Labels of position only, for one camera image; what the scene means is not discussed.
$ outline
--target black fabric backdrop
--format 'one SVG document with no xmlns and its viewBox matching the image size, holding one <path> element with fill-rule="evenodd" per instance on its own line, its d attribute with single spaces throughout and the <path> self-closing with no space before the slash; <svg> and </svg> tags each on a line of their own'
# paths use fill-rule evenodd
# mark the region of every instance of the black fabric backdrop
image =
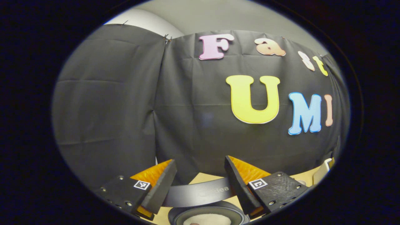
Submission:
<svg viewBox="0 0 400 225">
<path fill-rule="evenodd" d="M 200 36 L 232 34 L 225 57 L 199 60 Z M 254 40 L 269 38 L 285 56 L 261 55 Z M 310 71 L 297 51 L 315 61 Z M 261 76 L 275 76 L 279 113 L 266 124 L 247 124 L 232 113 L 228 76 L 253 77 L 251 101 L 267 106 Z M 289 135 L 292 92 L 307 104 L 318 94 L 319 132 Z M 333 125 L 325 126 L 325 94 L 333 98 Z M 225 176 L 224 156 L 232 155 L 270 173 L 289 175 L 319 166 L 340 151 L 346 140 L 350 102 L 345 81 L 330 55 L 280 36 L 221 30 L 173 39 L 129 25 L 104 25 L 66 62 L 54 92 L 53 125 L 60 151 L 74 173 L 94 189 L 117 175 L 131 176 L 159 162 L 175 159 L 173 185 L 188 184 L 198 172 Z"/>
</svg>

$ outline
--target wooden table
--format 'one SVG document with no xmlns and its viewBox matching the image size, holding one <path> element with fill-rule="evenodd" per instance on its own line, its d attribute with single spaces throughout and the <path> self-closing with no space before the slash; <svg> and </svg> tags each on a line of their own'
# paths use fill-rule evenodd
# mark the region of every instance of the wooden table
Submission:
<svg viewBox="0 0 400 225">
<path fill-rule="evenodd" d="M 310 187 L 313 184 L 312 176 L 318 170 L 318 168 L 319 167 L 314 168 L 314 169 L 304 172 L 304 173 L 292 175 L 291 177 L 295 178 L 296 180 L 305 181 L 307 186 Z M 213 181 L 213 180 L 217 180 L 217 179 L 221 179 L 221 178 L 223 178 L 223 177 L 214 176 L 214 175 L 205 174 L 205 173 L 198 173 L 197 176 L 189 184 L 197 184 L 197 183 Z M 235 206 L 237 206 L 238 208 L 242 209 L 237 196 L 233 196 L 231 198 L 225 199 L 224 201 L 232 203 Z M 158 214 L 154 215 L 153 221 L 147 220 L 145 218 L 142 218 L 142 219 L 146 220 L 148 222 L 151 222 L 153 224 L 157 224 L 157 225 L 170 225 L 170 222 L 168 221 L 168 213 L 171 209 L 172 209 L 172 207 L 161 207 Z"/>
</svg>

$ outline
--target pink letter i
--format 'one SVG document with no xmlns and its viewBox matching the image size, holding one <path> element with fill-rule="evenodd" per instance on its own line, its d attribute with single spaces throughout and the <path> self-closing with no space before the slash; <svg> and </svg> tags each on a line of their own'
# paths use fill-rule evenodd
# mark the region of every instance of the pink letter i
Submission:
<svg viewBox="0 0 400 225">
<path fill-rule="evenodd" d="M 224 54 L 218 51 L 218 47 L 226 51 L 229 48 L 227 39 L 235 40 L 235 38 L 231 34 L 207 35 L 201 36 L 199 37 L 199 39 L 203 40 L 203 54 L 199 56 L 200 60 L 223 58 Z"/>
</svg>

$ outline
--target yellow letter u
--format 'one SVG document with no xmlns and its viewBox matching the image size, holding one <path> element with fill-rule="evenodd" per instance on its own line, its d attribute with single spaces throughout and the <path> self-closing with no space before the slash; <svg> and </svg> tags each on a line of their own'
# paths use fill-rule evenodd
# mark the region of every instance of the yellow letter u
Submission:
<svg viewBox="0 0 400 225">
<path fill-rule="evenodd" d="M 256 110 L 251 106 L 250 84 L 254 79 L 246 75 L 234 75 L 226 78 L 231 88 L 232 112 L 240 121 L 245 123 L 268 123 L 279 111 L 278 84 L 279 78 L 274 76 L 260 77 L 261 83 L 267 88 L 268 106 L 264 110 Z"/>
</svg>

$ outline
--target letter m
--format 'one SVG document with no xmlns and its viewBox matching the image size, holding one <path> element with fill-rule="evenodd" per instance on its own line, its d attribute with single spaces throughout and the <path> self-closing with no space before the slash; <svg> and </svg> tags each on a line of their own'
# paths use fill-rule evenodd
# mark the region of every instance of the letter m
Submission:
<svg viewBox="0 0 400 225">
<path fill-rule="evenodd" d="M 310 107 L 302 93 L 292 92 L 289 99 L 293 102 L 293 124 L 289 129 L 290 135 L 298 135 L 302 129 L 300 121 L 303 122 L 303 129 L 306 133 L 308 128 L 310 132 L 318 132 L 321 130 L 321 96 L 313 94 L 311 97 Z"/>
</svg>

